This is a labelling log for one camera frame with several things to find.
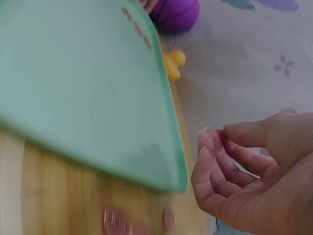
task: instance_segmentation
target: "fingernail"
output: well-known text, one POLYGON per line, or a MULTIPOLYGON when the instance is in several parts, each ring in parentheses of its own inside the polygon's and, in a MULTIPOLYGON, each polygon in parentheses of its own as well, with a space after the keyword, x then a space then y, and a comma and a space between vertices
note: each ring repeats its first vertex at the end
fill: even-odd
POLYGON ((198 133, 197 133, 197 140, 199 139, 199 136, 204 133, 205 131, 204 130, 200 130, 198 133))
POLYGON ((298 112, 294 109, 294 108, 286 108, 286 109, 283 109, 281 112, 288 112, 288 113, 292 113, 292 114, 297 114, 298 112))
POLYGON ((208 150, 207 147, 202 147, 202 149, 200 150, 199 154, 198 154, 198 159, 200 159, 203 156, 203 151, 208 150))
POLYGON ((206 126, 206 127, 204 128, 204 131, 207 131, 207 130, 210 130, 210 129, 212 129, 212 128, 209 127, 209 126, 206 126))

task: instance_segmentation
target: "purple flower print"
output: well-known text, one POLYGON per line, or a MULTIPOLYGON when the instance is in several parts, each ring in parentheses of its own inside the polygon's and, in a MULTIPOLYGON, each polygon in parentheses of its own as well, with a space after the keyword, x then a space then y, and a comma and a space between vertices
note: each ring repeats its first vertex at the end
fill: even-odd
POLYGON ((294 62, 292 60, 286 60, 286 57, 284 55, 281 55, 280 56, 280 61, 282 64, 277 64, 277 65, 274 65, 274 70, 276 72, 279 72, 281 70, 284 71, 284 74, 286 76, 289 76, 290 75, 290 67, 293 67, 294 66, 294 62))

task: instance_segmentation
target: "bamboo cutting board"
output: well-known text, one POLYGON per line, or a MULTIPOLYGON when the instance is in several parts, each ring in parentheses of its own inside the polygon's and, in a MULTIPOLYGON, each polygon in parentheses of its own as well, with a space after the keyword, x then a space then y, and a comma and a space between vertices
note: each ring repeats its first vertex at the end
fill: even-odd
MULTIPOLYGON (((192 151, 174 83, 173 98, 189 171, 192 151)), ((163 194, 70 162, 21 137, 0 131, 0 235, 101 235, 106 206, 125 209, 153 235, 165 234, 162 210, 171 205, 178 235, 206 235, 205 214, 192 188, 163 194)))

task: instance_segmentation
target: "pink dot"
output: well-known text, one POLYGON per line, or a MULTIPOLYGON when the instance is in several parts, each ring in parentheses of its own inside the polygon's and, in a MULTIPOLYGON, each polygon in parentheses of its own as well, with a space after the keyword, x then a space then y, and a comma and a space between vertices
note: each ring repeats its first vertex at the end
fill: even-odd
POLYGON ((284 55, 281 55, 281 56, 280 56, 280 60, 281 60, 281 62, 284 63, 284 62, 286 62, 286 57, 285 57, 284 55))
POLYGON ((290 75, 290 71, 289 71, 289 69, 287 69, 287 68, 286 68, 286 69, 284 69, 284 73, 285 73, 285 75, 286 75, 286 76, 289 76, 289 75, 290 75))
POLYGON ((146 36, 144 36, 144 37, 143 37, 143 40, 145 41, 145 44, 146 44, 147 48, 148 48, 148 49, 151 49, 151 44, 150 44, 149 39, 148 39, 146 36))
POLYGON ((137 31, 137 34, 139 35, 139 37, 142 37, 143 33, 141 31, 140 26, 137 23, 134 23, 134 27, 135 27, 135 30, 137 31))
POLYGON ((290 67, 290 66, 294 66, 294 62, 293 62, 292 60, 290 60, 290 61, 288 61, 288 62, 286 63, 286 65, 289 66, 289 67, 290 67))
POLYGON ((282 69, 282 66, 281 66, 281 65, 275 65, 275 66, 274 66, 274 70, 275 70, 276 72, 280 71, 281 69, 282 69))
POLYGON ((132 16, 130 15, 129 11, 125 7, 122 7, 122 12, 123 12, 124 16, 126 17, 126 19, 129 22, 131 22, 132 21, 132 16))

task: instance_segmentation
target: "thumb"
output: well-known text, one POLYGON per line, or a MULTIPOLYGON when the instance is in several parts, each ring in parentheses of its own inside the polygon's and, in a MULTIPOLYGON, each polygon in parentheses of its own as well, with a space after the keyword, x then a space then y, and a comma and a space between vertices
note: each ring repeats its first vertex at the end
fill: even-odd
POLYGON ((227 137, 234 143, 247 148, 266 148, 266 134, 270 123, 267 119, 242 122, 224 126, 227 137))

